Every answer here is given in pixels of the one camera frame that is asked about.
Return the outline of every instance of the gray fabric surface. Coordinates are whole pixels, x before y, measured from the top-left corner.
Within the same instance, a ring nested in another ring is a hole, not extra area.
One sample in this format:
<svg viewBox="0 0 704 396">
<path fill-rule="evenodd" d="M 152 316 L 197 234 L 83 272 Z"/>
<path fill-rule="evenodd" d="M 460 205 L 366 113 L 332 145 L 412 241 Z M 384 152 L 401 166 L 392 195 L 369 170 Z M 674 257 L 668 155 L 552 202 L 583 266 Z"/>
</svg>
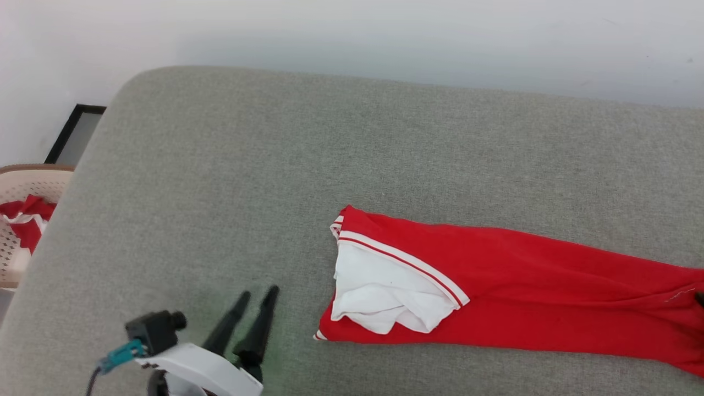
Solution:
<svg viewBox="0 0 704 396">
<path fill-rule="evenodd" d="M 79 395 L 128 319 L 181 309 L 182 339 L 202 342 L 242 290 L 256 302 L 276 283 L 267 395 L 701 396 L 704 380 L 655 361 L 312 335 L 346 204 L 702 266 L 703 125 L 701 110 L 540 94 L 147 72 L 109 106 L 15 296 L 0 390 Z M 148 374 L 124 366 L 96 395 L 143 395 Z"/>
</svg>

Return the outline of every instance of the red and white trim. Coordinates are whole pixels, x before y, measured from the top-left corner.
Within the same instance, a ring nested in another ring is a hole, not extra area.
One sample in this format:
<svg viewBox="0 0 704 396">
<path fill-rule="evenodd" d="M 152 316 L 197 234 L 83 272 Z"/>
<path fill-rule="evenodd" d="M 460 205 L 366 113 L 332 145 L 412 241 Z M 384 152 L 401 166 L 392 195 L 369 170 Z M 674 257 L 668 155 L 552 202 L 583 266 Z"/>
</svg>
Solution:
<svg viewBox="0 0 704 396">
<path fill-rule="evenodd" d="M 313 339 L 316 341 L 327 341 L 327 338 L 318 330 L 314 335 Z"/>
<path fill-rule="evenodd" d="M 413 269 L 419 275 L 435 284 L 435 286 L 450 298 L 455 304 L 455 309 L 461 308 L 461 306 L 466 305 L 470 301 L 470 298 L 465 292 L 450 278 L 415 256 L 352 231 L 340 231 L 337 239 L 339 244 L 350 244 L 359 247 L 368 252 L 381 255 L 385 259 L 392 260 L 398 265 Z"/>
<path fill-rule="evenodd" d="M 344 221 L 344 219 L 344 216 L 337 216 L 335 222 L 330 225 L 330 231 L 332 232 L 332 236 L 334 236 L 335 239 L 338 239 L 340 237 L 340 232 L 342 231 L 342 221 Z"/>
</svg>

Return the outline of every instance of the red pants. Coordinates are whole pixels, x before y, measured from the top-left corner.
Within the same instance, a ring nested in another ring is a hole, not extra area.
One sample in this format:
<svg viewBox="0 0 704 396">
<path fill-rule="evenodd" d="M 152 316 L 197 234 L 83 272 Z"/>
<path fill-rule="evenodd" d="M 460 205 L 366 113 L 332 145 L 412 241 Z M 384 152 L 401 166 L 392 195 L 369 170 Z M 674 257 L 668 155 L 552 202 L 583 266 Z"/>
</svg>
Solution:
<svg viewBox="0 0 704 396">
<path fill-rule="evenodd" d="M 408 264 L 458 303 L 429 333 L 396 323 L 388 334 L 348 317 L 333 321 L 331 303 L 316 338 L 609 354 L 659 360 L 704 377 L 704 307 L 694 298 L 704 292 L 702 269 L 500 228 L 419 224 L 352 206 L 338 220 L 339 243 Z M 446 287 L 441 275 L 453 285 Z M 461 292 L 469 302 L 457 298 Z"/>
</svg>

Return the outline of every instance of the white wall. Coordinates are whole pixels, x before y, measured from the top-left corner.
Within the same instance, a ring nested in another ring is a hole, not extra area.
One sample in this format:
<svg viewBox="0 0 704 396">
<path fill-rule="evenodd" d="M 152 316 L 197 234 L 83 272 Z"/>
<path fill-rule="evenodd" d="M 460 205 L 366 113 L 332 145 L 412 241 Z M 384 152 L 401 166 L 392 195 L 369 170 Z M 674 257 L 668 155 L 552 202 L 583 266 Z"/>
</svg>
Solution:
<svg viewBox="0 0 704 396">
<path fill-rule="evenodd" d="M 82 103 L 218 64 L 704 107 L 701 0 L 9 0 Z"/>
<path fill-rule="evenodd" d="M 0 166 L 43 163 L 76 101 L 0 12 Z"/>
</svg>

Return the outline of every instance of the white stripe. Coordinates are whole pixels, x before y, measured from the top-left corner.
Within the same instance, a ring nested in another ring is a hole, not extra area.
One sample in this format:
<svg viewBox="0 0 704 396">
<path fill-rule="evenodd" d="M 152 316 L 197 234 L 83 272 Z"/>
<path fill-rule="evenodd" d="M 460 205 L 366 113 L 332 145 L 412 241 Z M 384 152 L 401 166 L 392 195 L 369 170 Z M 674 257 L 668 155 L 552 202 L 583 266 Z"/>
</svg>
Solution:
<svg viewBox="0 0 704 396">
<path fill-rule="evenodd" d="M 433 282 L 436 286 L 440 287 L 440 290 L 442 290 L 445 293 L 445 295 L 447 295 L 447 297 L 449 297 L 450 300 L 452 300 L 455 303 L 455 307 L 457 309 L 459 309 L 460 307 L 457 305 L 457 301 L 455 300 L 455 297 L 453 297 L 452 293 L 455 293 L 455 296 L 457 296 L 457 298 L 460 300 L 460 303 L 462 303 L 462 305 L 466 305 L 470 301 L 470 298 L 465 294 L 465 292 L 463 292 L 462 289 L 460 289 L 460 287 L 457 286 L 450 278 L 448 278 L 442 272 L 435 269 L 435 267 L 429 265 L 428 263 L 424 262 L 423 260 L 421 260 L 415 256 L 411 256 L 410 254 L 408 254 L 402 250 L 399 250 L 395 247 L 383 244 L 381 242 L 373 240 L 370 237 L 364 236 L 359 233 L 354 233 L 352 231 L 342 231 L 340 233 L 340 237 L 350 238 L 350 239 L 365 243 L 371 247 L 375 247 L 379 250 L 382 250 L 383 252 L 393 254 L 394 256 L 400 258 L 401 260 L 407 261 L 407 262 L 411 263 L 412 265 L 420 268 L 422 271 L 418 271 L 418 273 L 420 275 L 422 275 L 423 277 L 425 277 L 427 280 L 430 280 L 431 282 Z M 338 241 L 338 243 L 350 243 L 350 242 L 351 241 L 348 241 L 348 240 Z M 369 252 L 372 252 L 375 254 L 382 254 L 382 253 L 375 251 L 374 249 L 369 249 L 368 247 L 366 247 L 364 245 L 356 244 L 354 242 L 352 242 L 352 243 L 355 246 L 360 247 L 362 249 L 365 249 Z M 408 266 L 406 263 L 399 261 L 399 260 L 396 260 L 393 257 L 390 257 L 390 256 L 384 256 L 384 257 L 391 259 L 391 260 L 394 260 L 394 262 L 396 262 L 397 264 L 400 264 L 403 266 Z M 440 283 L 438 284 L 435 281 L 435 279 L 429 277 L 426 273 L 423 273 L 423 271 L 433 275 L 437 280 L 440 281 Z"/>
</svg>

